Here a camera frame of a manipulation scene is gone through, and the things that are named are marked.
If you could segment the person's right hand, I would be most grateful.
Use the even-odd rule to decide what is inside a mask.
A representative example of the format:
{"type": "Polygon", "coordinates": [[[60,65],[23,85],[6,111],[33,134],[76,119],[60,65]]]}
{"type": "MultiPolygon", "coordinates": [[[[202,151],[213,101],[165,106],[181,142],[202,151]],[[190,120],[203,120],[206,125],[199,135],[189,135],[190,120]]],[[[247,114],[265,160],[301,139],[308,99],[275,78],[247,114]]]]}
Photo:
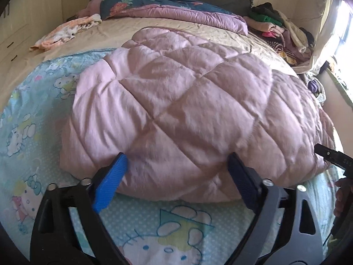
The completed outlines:
{"type": "Polygon", "coordinates": [[[344,211],[348,193],[352,192],[352,179],[341,178],[335,182],[335,186],[338,188],[338,190],[336,192],[336,201],[333,213],[335,217],[339,217],[344,211]]]}

